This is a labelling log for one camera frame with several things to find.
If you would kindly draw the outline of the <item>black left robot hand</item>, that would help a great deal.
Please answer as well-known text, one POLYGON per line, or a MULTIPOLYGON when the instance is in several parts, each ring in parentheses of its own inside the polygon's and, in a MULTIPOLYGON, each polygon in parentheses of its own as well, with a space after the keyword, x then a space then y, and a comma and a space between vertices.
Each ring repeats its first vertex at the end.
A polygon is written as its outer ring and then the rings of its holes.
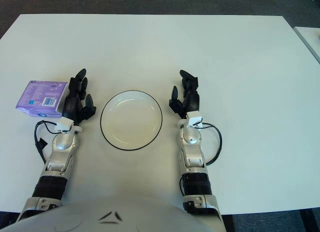
POLYGON ((71 77, 68 85, 69 94, 65 98, 62 116, 68 118, 78 126, 82 121, 88 120, 96 113, 93 98, 87 94, 87 70, 83 68, 75 77, 71 77))

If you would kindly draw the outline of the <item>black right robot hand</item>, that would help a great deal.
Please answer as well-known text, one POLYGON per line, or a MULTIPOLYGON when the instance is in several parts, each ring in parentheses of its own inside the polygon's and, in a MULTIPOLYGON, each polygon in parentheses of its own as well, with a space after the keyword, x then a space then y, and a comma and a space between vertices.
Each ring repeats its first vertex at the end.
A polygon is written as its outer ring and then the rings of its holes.
POLYGON ((200 108, 200 96, 197 92, 199 84, 198 78, 187 71, 181 69, 179 74, 182 77, 184 100, 181 102, 178 99, 178 89, 174 86, 168 104, 173 112, 178 114, 181 119, 186 119, 188 112, 198 111, 200 108))

